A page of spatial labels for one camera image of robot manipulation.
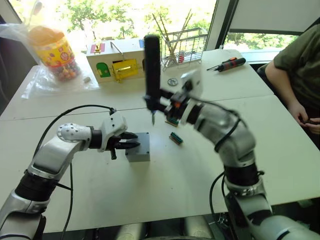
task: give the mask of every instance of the metal rack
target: metal rack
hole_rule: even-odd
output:
[[[201,62],[208,33],[201,27],[162,35],[161,62],[163,71],[174,66]]]

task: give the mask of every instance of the black cable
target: black cable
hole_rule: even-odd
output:
[[[10,102],[9,101],[9,98],[6,96],[5,92],[4,92],[4,89],[2,88],[2,82],[1,82],[1,79],[0,79],[0,94],[2,95],[3,99],[8,103]]]
[[[222,172],[219,176],[217,176],[215,178],[215,180],[212,182],[211,184],[211,187],[210,187],[210,193],[209,193],[209,204],[210,204],[210,210],[211,210],[211,215],[212,215],[212,218],[214,221],[216,221],[216,218],[215,218],[215,211],[214,211],[214,206],[213,206],[213,203],[212,203],[212,193],[214,191],[214,187],[217,183],[217,181],[225,174],[225,172]]]
[[[226,197],[226,193],[225,193],[225,177],[226,177],[226,175],[223,176],[222,181],[221,181],[221,191],[222,191],[223,198]]]
[[[221,146],[224,144],[224,142],[230,137],[230,135],[236,130],[236,128],[238,127],[238,124],[240,123],[241,119],[238,118],[235,122],[235,124],[233,125],[233,127],[230,129],[230,131],[224,135],[214,146],[214,151],[216,153],[219,152]]]
[[[71,217],[71,212],[72,212],[72,206],[74,203],[74,179],[73,179],[73,173],[72,173],[72,162],[70,162],[70,207],[69,207],[69,213],[68,213],[68,217],[66,218],[65,224],[64,224],[64,228],[63,231],[61,233],[60,236],[60,240],[64,239],[68,224],[69,224],[69,220]]]
[[[236,128],[237,128],[237,126],[238,126],[238,124],[239,124],[240,122],[242,122],[243,125],[244,125],[245,127],[247,127],[247,124],[240,118],[239,114],[238,114],[235,110],[227,109],[227,108],[225,108],[224,106],[222,106],[222,105],[220,105],[220,104],[217,104],[217,103],[215,103],[215,102],[202,100],[202,99],[197,98],[197,97],[194,97],[194,96],[189,96],[189,97],[190,97],[191,99],[193,99],[193,100],[196,100],[196,101],[200,102],[200,103],[204,103],[204,104],[209,104],[209,105],[216,106],[216,107],[218,107],[218,108],[220,108],[220,109],[222,109],[222,110],[224,110],[224,111],[226,111],[226,112],[228,112],[228,113],[231,113],[232,115],[234,115],[234,116],[237,117],[237,120],[235,121],[235,123],[234,123],[233,127],[230,129],[230,131],[229,131],[226,135],[224,135],[224,136],[215,144],[215,146],[214,146],[214,151],[215,151],[216,153],[219,152],[221,146],[222,146],[222,145],[224,144],[224,142],[231,136],[231,134],[236,130]]]
[[[96,104],[87,104],[87,105],[80,105],[80,106],[76,106],[73,108],[70,108],[66,111],[64,111],[63,113],[61,113],[59,116],[57,116],[48,126],[47,128],[44,130],[36,148],[33,154],[33,157],[36,155],[36,153],[38,152],[38,150],[41,147],[42,142],[45,139],[46,134],[48,133],[49,129],[56,123],[56,121],[58,121],[61,117],[63,117],[64,115],[67,115],[68,113],[71,113],[72,111],[76,110],[76,109],[81,109],[81,108],[87,108],[87,107],[97,107],[97,108],[103,108],[103,109],[109,109],[110,111],[115,111],[114,108],[109,107],[109,106],[103,106],[103,105],[96,105]]]
[[[59,116],[57,116],[44,130],[35,150],[34,150],[34,154],[33,157],[35,157],[36,153],[39,151],[42,142],[44,141],[48,131],[50,130],[50,128],[56,123],[56,121],[58,121],[61,117],[67,115],[68,113],[71,113],[72,111],[76,110],[76,109],[81,109],[81,108],[87,108],[87,107],[97,107],[97,108],[103,108],[103,109],[109,109],[110,112],[114,113],[116,110],[113,107],[109,107],[109,106],[103,106],[103,105],[96,105],[96,104],[87,104],[87,105],[80,105],[80,106],[76,106],[73,108],[70,108],[66,111],[64,111],[63,113],[61,113]],[[70,207],[69,207],[69,212],[68,212],[68,216],[66,218],[64,227],[63,227],[63,231],[61,233],[60,236],[60,240],[63,240],[64,236],[65,236],[65,232],[67,230],[69,221],[70,221],[70,217],[71,217],[71,213],[72,213],[72,207],[73,207],[73,201],[74,201],[74,180],[73,180],[73,170],[72,170],[72,163],[70,162],[69,165],[70,168],[70,187],[67,187],[65,185],[62,185],[60,183],[57,183],[56,186],[70,190]]]

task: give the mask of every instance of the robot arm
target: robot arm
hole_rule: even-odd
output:
[[[99,130],[75,123],[61,125],[56,136],[35,154],[20,183],[2,206],[0,238],[36,239],[40,236],[46,224],[42,213],[74,154],[88,148],[98,152],[109,150],[111,158],[116,159],[115,149],[139,145],[138,142],[120,142],[137,137],[125,132],[126,129],[126,120],[118,112],[105,119]]]
[[[160,89],[160,43],[155,35],[146,36],[145,68],[148,109],[163,112],[168,119],[189,123],[215,145],[229,190],[225,196],[230,219],[237,227],[248,230],[242,239],[320,240],[320,236],[284,216],[275,216],[255,161],[255,139],[239,116],[214,103],[197,101],[202,92],[201,74],[194,70],[181,76],[182,90],[176,93]],[[170,99],[165,106],[161,97]]]

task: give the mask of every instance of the person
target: person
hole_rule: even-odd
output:
[[[265,75],[320,150],[320,24],[282,50],[266,66]]]

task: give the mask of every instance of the gray block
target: gray block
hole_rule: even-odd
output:
[[[125,150],[125,156],[129,162],[149,162],[150,161],[150,136],[148,132],[135,132],[138,138],[127,140],[126,142],[139,142],[140,145]]]

